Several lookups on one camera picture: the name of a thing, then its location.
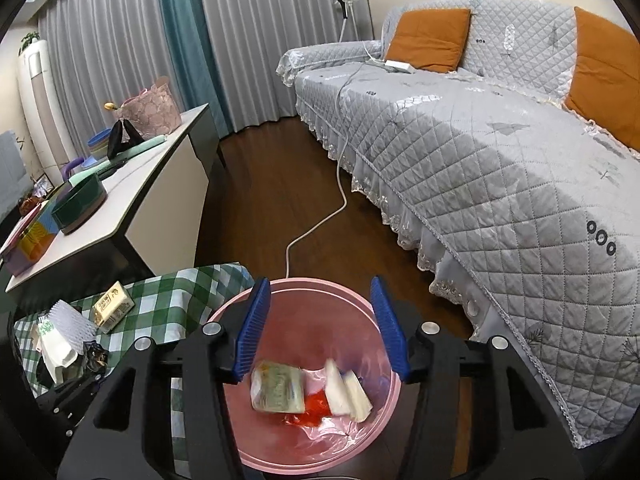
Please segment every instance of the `teal curtain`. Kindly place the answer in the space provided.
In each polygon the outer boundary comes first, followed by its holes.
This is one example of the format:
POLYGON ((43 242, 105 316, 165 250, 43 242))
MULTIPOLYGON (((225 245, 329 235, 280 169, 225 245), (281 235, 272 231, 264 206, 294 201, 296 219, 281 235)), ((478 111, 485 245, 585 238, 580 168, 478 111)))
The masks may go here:
POLYGON ((164 33, 186 109, 209 103, 220 138, 231 131, 202 0, 160 0, 164 33))

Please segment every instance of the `potted plant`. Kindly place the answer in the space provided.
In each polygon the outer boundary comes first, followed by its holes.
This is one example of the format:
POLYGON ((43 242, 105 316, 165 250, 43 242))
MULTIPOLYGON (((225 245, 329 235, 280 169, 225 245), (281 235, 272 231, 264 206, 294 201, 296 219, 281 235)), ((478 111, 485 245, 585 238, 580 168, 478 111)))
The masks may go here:
POLYGON ((36 30, 34 32, 30 32, 24 38, 22 38, 22 45, 20 46, 20 51, 18 52, 18 56, 24 52, 24 49, 27 48, 31 43, 35 43, 40 40, 40 33, 36 30))

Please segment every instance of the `pink basket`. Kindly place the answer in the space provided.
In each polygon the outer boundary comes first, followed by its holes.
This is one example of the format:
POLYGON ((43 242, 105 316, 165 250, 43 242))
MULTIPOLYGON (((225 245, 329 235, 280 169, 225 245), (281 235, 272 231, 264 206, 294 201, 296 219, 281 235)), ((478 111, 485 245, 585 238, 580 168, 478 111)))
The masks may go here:
MULTIPOLYGON (((211 318, 249 296, 247 290, 211 318)), ((271 360, 319 370, 333 358, 353 370, 373 404, 373 412, 353 423, 350 434, 328 432, 310 438, 303 428, 283 423, 281 413, 256 412, 247 374, 237 386, 225 385, 225 397, 242 462, 276 474, 323 471, 356 456, 388 423, 398 402, 400 379, 391 371, 369 302, 352 290, 312 278, 271 282, 271 308, 254 363, 271 360)))
POLYGON ((168 135, 182 124, 168 84, 143 90, 140 95, 124 101, 115 114, 118 119, 128 119, 145 140, 168 135))

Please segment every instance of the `red wrapper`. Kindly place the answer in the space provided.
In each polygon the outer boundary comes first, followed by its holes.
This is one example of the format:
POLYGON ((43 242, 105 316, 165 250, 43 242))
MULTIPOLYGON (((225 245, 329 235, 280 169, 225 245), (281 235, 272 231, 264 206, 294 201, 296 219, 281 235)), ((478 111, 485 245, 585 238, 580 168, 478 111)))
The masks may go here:
POLYGON ((292 426, 316 428, 326 416, 331 416, 331 410, 324 390, 320 390, 305 397, 305 413, 287 413, 284 416, 284 422, 292 426))

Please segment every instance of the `pink trash bin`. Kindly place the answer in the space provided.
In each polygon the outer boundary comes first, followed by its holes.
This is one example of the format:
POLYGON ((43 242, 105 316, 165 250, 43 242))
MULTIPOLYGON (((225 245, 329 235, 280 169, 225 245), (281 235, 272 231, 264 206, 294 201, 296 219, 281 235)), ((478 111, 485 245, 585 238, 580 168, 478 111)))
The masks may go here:
MULTIPOLYGON (((225 303, 210 320, 244 300, 250 290, 225 303)), ((242 462, 276 474, 323 471, 356 456, 384 429, 398 402, 400 379, 391 370, 369 301, 336 283, 313 278, 271 282, 271 308, 255 363, 271 360, 307 370, 333 358, 340 370, 362 380, 373 411, 349 434, 326 433, 310 439, 303 428, 284 424, 281 413, 256 412, 249 394, 251 374, 225 397, 242 462)))

